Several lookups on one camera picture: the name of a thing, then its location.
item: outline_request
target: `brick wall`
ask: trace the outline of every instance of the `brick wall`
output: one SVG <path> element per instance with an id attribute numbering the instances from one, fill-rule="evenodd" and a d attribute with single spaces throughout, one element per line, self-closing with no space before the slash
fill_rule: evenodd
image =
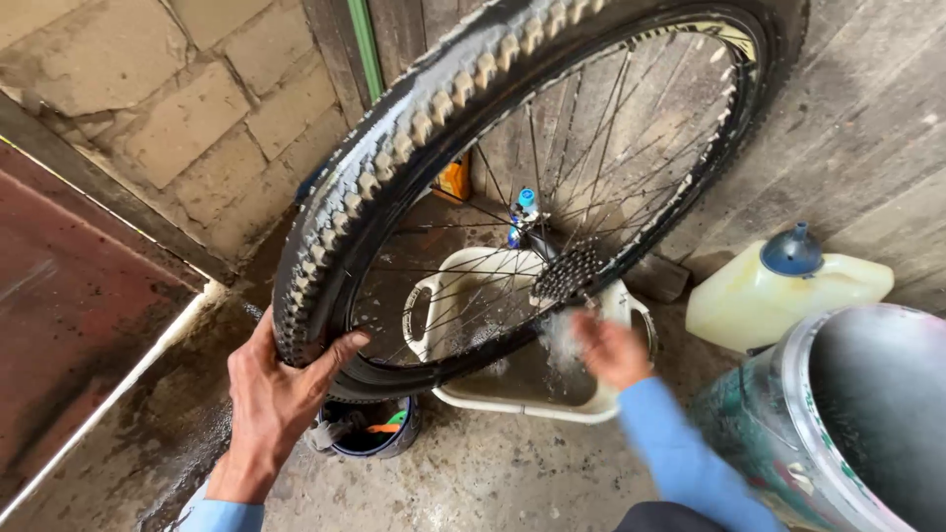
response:
<path id="1" fill-rule="evenodd" d="M 232 268 L 347 132 L 299 0 L 0 12 L 0 89 Z"/>

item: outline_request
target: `rusty metal sheet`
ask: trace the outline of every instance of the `rusty metal sheet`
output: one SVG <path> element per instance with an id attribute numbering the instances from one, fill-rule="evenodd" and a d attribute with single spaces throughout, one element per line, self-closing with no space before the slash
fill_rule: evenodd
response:
<path id="1" fill-rule="evenodd" d="M 0 506 L 114 390 L 203 282 L 0 141 Z"/>

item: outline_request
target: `green pipe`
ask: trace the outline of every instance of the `green pipe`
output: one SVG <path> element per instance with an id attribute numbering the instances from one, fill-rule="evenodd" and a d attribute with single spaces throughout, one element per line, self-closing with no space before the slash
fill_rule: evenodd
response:
<path id="1" fill-rule="evenodd" d="M 361 65 L 364 67 L 364 78 L 368 82 L 368 94 L 374 104 L 381 96 L 381 68 L 377 63 L 377 49 L 375 48 L 375 32 L 371 28 L 371 17 L 368 15 L 368 5 L 365 0 L 348 0 L 348 10 L 352 15 L 352 25 L 355 27 L 355 39 L 358 40 L 358 50 L 361 55 Z"/>

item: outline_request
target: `blue long-sleeve shirt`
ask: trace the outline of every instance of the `blue long-sleeve shirt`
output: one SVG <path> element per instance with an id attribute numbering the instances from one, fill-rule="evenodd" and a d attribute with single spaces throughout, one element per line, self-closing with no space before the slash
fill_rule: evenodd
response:
<path id="1" fill-rule="evenodd" d="M 621 425 L 650 469 L 660 498 L 687 506 L 727 532 L 784 532 L 775 515 L 748 485 L 703 442 L 657 377 L 621 392 Z M 202 500 L 183 532 L 258 532 L 263 505 Z"/>

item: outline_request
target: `mountain bike tire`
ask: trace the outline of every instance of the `mountain bike tire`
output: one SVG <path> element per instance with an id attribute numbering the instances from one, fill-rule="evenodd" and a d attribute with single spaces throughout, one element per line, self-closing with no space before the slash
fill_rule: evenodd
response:
<path id="1" fill-rule="evenodd" d="M 348 314 L 361 276 L 414 200 L 441 168 L 537 90 L 611 44 L 673 32 L 721 39 L 743 61 L 726 134 L 711 153 L 707 150 L 671 203 L 622 250 L 603 281 L 617 279 L 734 160 L 755 118 L 787 80 L 807 18 L 805 0 L 485 3 L 382 95 L 333 154 L 301 207 L 273 290 L 281 360 L 295 367 L 310 364 L 353 326 Z M 534 337 L 526 324 L 467 356 L 401 367 L 356 357 L 330 393 L 349 401 L 404 397 L 483 368 Z"/>

